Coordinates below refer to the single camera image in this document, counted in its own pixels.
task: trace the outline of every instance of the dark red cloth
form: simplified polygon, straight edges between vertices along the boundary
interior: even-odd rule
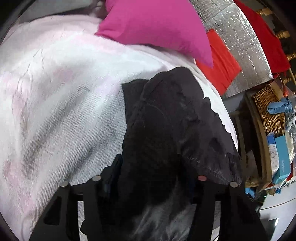
[[[217,89],[219,94],[223,95],[242,69],[215,30],[211,29],[207,33],[207,37],[211,46],[214,67],[211,69],[195,60],[196,65]]]
[[[282,49],[280,40],[273,34],[259,14],[239,0],[233,1],[242,10],[254,29],[266,55],[271,72],[276,74],[287,71],[290,68],[290,63]]]

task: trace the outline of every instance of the brown woven basket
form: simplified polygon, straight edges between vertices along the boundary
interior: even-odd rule
[[[267,112],[267,106],[271,102],[280,102],[272,86],[267,84],[266,87],[258,91],[252,97],[259,111],[266,135],[274,131],[276,137],[282,136],[285,130],[284,113],[271,115]]]

